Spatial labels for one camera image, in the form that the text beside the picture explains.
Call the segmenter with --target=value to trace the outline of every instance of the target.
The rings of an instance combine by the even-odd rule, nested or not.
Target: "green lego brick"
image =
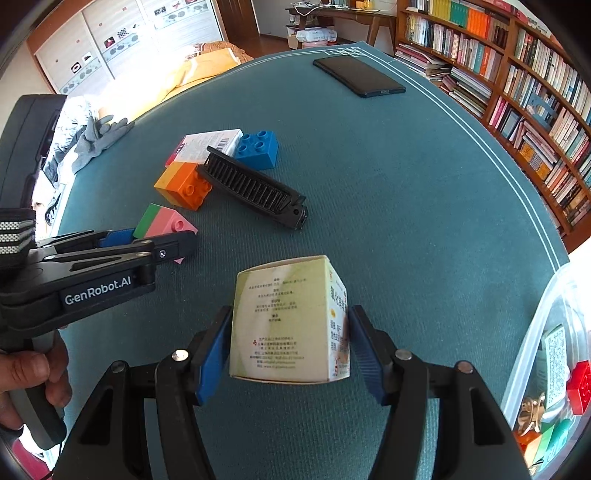
[[[142,219],[139,221],[138,226],[134,230],[135,238],[144,238],[146,236],[148,228],[150,228],[150,225],[152,225],[152,222],[156,218],[156,215],[158,215],[158,212],[161,208],[162,207],[160,205],[150,203]]]

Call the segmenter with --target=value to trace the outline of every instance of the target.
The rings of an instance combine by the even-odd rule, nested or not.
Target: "wooden bookshelf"
[[[591,127],[587,124],[587,122],[585,122],[585,120],[583,120],[583,117],[574,109],[574,106],[572,106],[570,102],[566,101],[566,99],[563,98],[562,95],[559,94],[558,91],[548,83],[548,81],[544,80],[539,74],[533,71],[533,69],[530,68],[530,66],[523,63],[518,58],[515,58],[514,56],[509,56],[509,60],[512,61],[520,69],[525,70],[533,78],[540,82],[544,87],[546,87],[546,89],[558,99],[560,104],[566,107],[566,109],[573,114],[574,119],[585,129],[585,133],[587,133],[587,136],[591,137]]]
[[[517,150],[511,142],[505,139],[499,132],[496,132],[490,125],[488,131],[491,133],[493,137],[495,137],[498,142],[503,146],[505,150],[509,152],[511,157],[515,160],[515,162],[519,165],[521,170],[527,175],[527,177],[531,180],[534,186],[542,193],[542,197],[548,203],[550,209],[554,213],[554,216],[560,222],[560,225],[564,229],[565,233],[569,233],[573,230],[573,227],[570,223],[568,223],[564,213],[562,212],[562,208],[556,201],[554,197],[552,197],[552,193],[548,189],[547,185],[544,183],[544,180],[540,178],[540,176],[536,173],[536,171],[531,168],[531,165],[527,162],[527,160],[523,157],[521,152]]]
[[[494,50],[496,50],[499,53],[504,53],[505,49],[503,47],[498,46],[496,43],[491,42],[490,40],[487,40],[486,38],[482,38],[468,30],[466,30],[463,27],[460,27],[458,24],[452,23],[452,22],[448,22],[447,20],[444,20],[442,18],[439,17],[432,17],[431,15],[426,15],[423,14],[421,12],[413,12],[412,10],[405,10],[405,13],[407,15],[416,15],[418,17],[423,17],[426,18],[428,20],[432,20],[433,18],[437,18],[437,23],[440,25],[443,25],[444,27],[447,28],[452,28],[456,31],[458,31],[459,33],[463,33],[465,36],[470,37],[470,38],[474,38],[475,40],[478,40],[480,43],[484,43],[484,45],[486,45],[487,47],[490,47]]]
[[[562,161],[564,161],[565,165],[569,168],[571,173],[577,179],[579,186],[583,189],[587,198],[591,200],[591,192],[589,191],[589,188],[585,184],[583,177],[579,173],[578,169],[575,168],[575,166],[570,161],[570,159],[566,156],[566,153],[564,153],[562,148],[560,148],[560,146],[556,144],[556,142],[548,134],[548,132],[546,130],[544,130],[544,128],[536,120],[534,120],[531,117],[531,115],[526,110],[524,110],[521,107],[521,105],[519,105],[519,103],[517,103],[515,100],[513,100],[513,98],[511,98],[509,95],[506,95],[505,93],[502,94],[502,97],[505,100],[507,100],[511,104],[511,106],[519,112],[520,115],[524,116],[527,119],[527,121],[530,123],[530,125],[535,128],[535,131],[537,131],[540,134],[540,136],[544,140],[546,140],[546,142],[548,142],[548,145],[550,145],[551,147],[554,147],[554,151],[560,156],[560,159]]]
[[[419,45],[418,43],[415,43],[410,40],[407,40],[405,43],[408,45],[412,45],[413,47],[415,47],[419,50],[422,50],[423,52],[428,53],[429,55],[433,55],[434,57],[437,57],[438,59],[442,59],[442,60],[448,62],[450,65],[453,65],[454,67],[457,67],[458,69],[462,70],[463,72],[466,72],[468,75],[474,77],[476,80],[483,83],[491,90],[495,90],[497,88],[497,86],[494,83],[492,83],[490,80],[487,80],[479,73],[476,73],[473,70],[470,70],[468,67],[465,67],[464,65],[460,65],[459,63],[446,57],[445,55],[439,53],[438,51],[433,50],[432,48],[423,47],[422,45]]]
[[[535,28],[530,27],[527,23],[523,23],[518,18],[515,19],[515,25],[517,26],[518,30],[523,28],[527,33],[534,36],[535,38],[541,40],[548,48],[554,50],[558,55],[565,59],[566,63],[568,63],[572,68],[577,70],[573,64],[573,61],[570,59],[569,55],[564,51],[564,49],[558,45],[557,43],[553,42],[550,38],[546,37],[542,32],[536,30]]]
[[[552,195],[552,192],[545,184],[544,180],[542,180],[536,171],[531,167],[528,161],[524,158],[524,156],[513,146],[513,144],[504,138],[499,131],[497,131],[492,125],[489,125],[489,121],[491,120],[492,114],[494,112],[495,106],[499,98],[507,101],[511,108],[519,113],[525,120],[536,130],[536,132],[540,135],[541,138],[544,139],[550,145],[553,150],[556,152],[557,156],[560,157],[564,164],[570,171],[570,174],[576,179],[577,184],[580,186],[581,190],[585,193],[586,197],[591,200],[591,190],[585,184],[583,177],[580,174],[580,171],[575,168],[571,159],[566,156],[566,153],[563,149],[556,143],[556,141],[550,137],[550,134],[545,130],[545,128],[536,121],[532,115],[530,115],[521,105],[507,95],[504,92],[505,84],[507,81],[507,77],[509,75],[509,70],[511,65],[513,64],[517,68],[520,68],[530,74],[535,80],[539,81],[547,90],[550,95],[554,95],[575,118],[580,126],[583,127],[584,132],[589,137],[591,141],[591,127],[583,120],[581,114],[577,113],[574,109],[574,106],[571,105],[565,98],[562,97],[561,94],[556,91],[555,88],[552,87],[543,79],[538,73],[533,71],[528,65],[524,62],[519,60],[515,57],[515,48],[517,44],[519,30],[523,29],[534,38],[537,38],[542,43],[544,43],[547,47],[551,48],[555,52],[557,52],[564,61],[569,64],[572,68],[577,70],[576,66],[572,63],[570,57],[566,54],[566,52],[556,44],[552,39],[546,37],[543,33],[539,32],[533,27],[523,23],[517,17],[513,16],[510,12],[497,7],[494,4],[490,4],[486,0],[467,0],[468,3],[476,5],[477,7],[481,7],[486,9],[489,12],[493,12],[497,15],[500,15],[508,20],[508,38],[506,42],[506,47],[502,48],[493,42],[489,41],[486,38],[482,38],[479,35],[469,32],[467,29],[452,23],[448,20],[444,20],[443,18],[435,17],[432,15],[427,14],[426,12],[415,12],[412,10],[408,10],[408,6],[410,0],[398,0],[397,3],[397,31],[396,31],[396,39],[395,39],[395,49],[398,47],[399,44],[409,44],[412,45],[417,50],[421,50],[433,57],[437,57],[438,59],[442,59],[448,64],[452,65],[453,67],[467,73],[472,78],[480,82],[481,84],[485,85],[492,91],[491,98],[487,104],[486,111],[482,118],[479,118],[473,112],[471,112],[467,107],[464,109],[469,112],[472,116],[474,116],[481,124],[486,128],[486,130],[503,146],[503,148],[507,151],[507,153],[514,159],[515,163],[520,167],[520,169],[525,173],[525,175],[530,179],[532,184],[535,188],[540,192],[540,195],[544,198],[548,206],[550,207],[551,211],[554,213],[558,222],[560,224],[562,233],[563,233],[563,242],[566,246],[568,252],[572,252],[575,248],[581,245],[585,240],[591,237],[591,212],[585,214],[581,220],[576,223],[576,225],[571,225],[566,215],[564,214],[563,207],[559,205],[558,201]],[[452,60],[451,58],[446,57],[445,55],[433,50],[432,48],[423,46],[415,41],[410,41],[406,39],[406,30],[407,30],[407,19],[410,15],[415,15],[416,17],[425,18],[433,23],[442,25],[446,28],[450,28],[455,30],[458,34],[463,34],[465,37],[473,38],[478,42],[482,43],[483,45],[490,47],[501,53],[503,55],[501,64],[499,66],[499,70],[496,75],[496,79],[493,81],[487,80],[479,73],[476,73],[470,68],[465,67],[464,65],[460,65],[456,61]]]

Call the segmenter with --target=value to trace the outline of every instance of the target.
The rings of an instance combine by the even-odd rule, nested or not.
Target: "stack of books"
[[[505,48],[509,21],[487,9],[463,0],[410,0],[407,10],[424,12],[455,23],[468,32]]]
[[[588,140],[584,128],[579,125],[574,115],[566,107],[560,109],[558,117],[550,130],[550,137],[571,160],[575,159],[579,148],[585,140]]]
[[[561,105],[560,100],[548,92],[548,89],[539,80],[533,78],[524,70],[511,66],[504,92],[526,108],[530,114],[535,114],[536,117],[540,116],[543,120],[540,123],[544,127],[550,125],[550,137],[555,140],[569,159],[578,160],[582,149],[589,142],[585,129],[575,120],[574,115]],[[550,111],[542,106],[530,104],[532,95],[539,97],[552,110],[557,111],[557,118],[553,119]]]
[[[452,70],[452,66],[445,61],[427,55],[411,45],[401,43],[395,55],[408,68],[431,81],[441,80]]]
[[[456,102],[478,118],[484,116],[492,95],[490,88],[455,67],[442,79],[442,82],[443,85],[440,88]]]
[[[496,78],[503,55],[478,40],[431,22],[409,15],[406,38],[449,58],[491,82]]]
[[[590,203],[569,166],[507,100],[499,98],[489,122],[544,181],[552,197],[562,208],[565,217],[575,225],[589,211]],[[587,147],[586,159],[581,160],[581,174],[585,172],[591,183],[591,155]]]
[[[561,55],[541,40],[521,29],[517,38],[515,57],[546,80],[570,103],[589,125],[591,122],[591,93],[580,77]]]

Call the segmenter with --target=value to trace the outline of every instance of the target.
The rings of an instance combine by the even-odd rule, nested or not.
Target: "work glove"
[[[135,125],[135,122],[127,123],[126,118],[122,118],[115,124],[110,124],[111,120],[113,115],[107,115],[97,121],[93,117],[89,118],[86,130],[74,148],[78,158],[72,163],[72,173],[86,167],[90,160],[99,156],[103,150],[117,142]]]

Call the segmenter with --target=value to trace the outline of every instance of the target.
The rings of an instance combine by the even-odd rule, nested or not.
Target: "barcode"
[[[220,140],[220,143],[217,144],[216,150],[223,149],[228,144],[229,141],[230,141],[229,138],[222,138]]]

